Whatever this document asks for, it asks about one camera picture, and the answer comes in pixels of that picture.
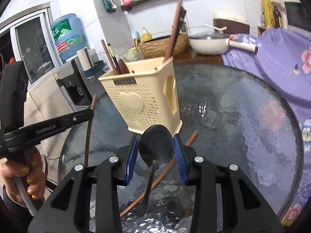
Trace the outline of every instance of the green water jug label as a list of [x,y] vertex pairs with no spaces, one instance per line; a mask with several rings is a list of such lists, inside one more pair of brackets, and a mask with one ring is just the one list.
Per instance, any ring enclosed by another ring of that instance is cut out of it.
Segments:
[[52,28],[52,33],[55,41],[58,40],[60,37],[65,36],[65,34],[69,31],[71,31],[71,27],[68,19],[65,19],[55,24]]
[[61,42],[57,46],[57,50],[58,50],[58,52],[62,52],[66,48],[73,46],[74,44],[79,43],[81,41],[83,41],[82,34],[75,35],[75,36],[70,37],[70,38],[66,39],[65,41]]

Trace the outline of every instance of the glass window pane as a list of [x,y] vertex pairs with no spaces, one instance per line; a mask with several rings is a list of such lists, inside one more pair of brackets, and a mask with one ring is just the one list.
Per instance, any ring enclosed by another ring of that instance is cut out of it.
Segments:
[[21,57],[34,83],[53,69],[54,63],[44,39],[40,18],[35,18],[16,28]]

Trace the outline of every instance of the red label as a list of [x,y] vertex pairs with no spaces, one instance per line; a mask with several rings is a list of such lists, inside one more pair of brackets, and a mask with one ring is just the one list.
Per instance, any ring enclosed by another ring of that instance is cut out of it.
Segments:
[[57,46],[57,50],[58,50],[59,52],[61,52],[62,50],[66,49],[67,47],[68,47],[67,42],[64,41],[64,42],[61,42],[61,43]]

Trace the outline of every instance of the black spoon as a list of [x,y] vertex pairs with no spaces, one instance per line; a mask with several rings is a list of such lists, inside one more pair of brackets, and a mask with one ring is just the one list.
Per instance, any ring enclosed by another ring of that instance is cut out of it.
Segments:
[[155,172],[167,165],[174,157],[174,141],[168,129],[162,125],[152,125],[139,140],[139,153],[150,168],[150,175],[144,197],[137,213],[144,216],[148,211],[148,202]]

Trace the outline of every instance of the pan lid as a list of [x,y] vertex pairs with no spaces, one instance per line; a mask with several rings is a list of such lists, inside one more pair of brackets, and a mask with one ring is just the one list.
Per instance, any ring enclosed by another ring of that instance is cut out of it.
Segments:
[[217,32],[203,32],[189,36],[190,39],[222,39],[229,38],[230,34]]

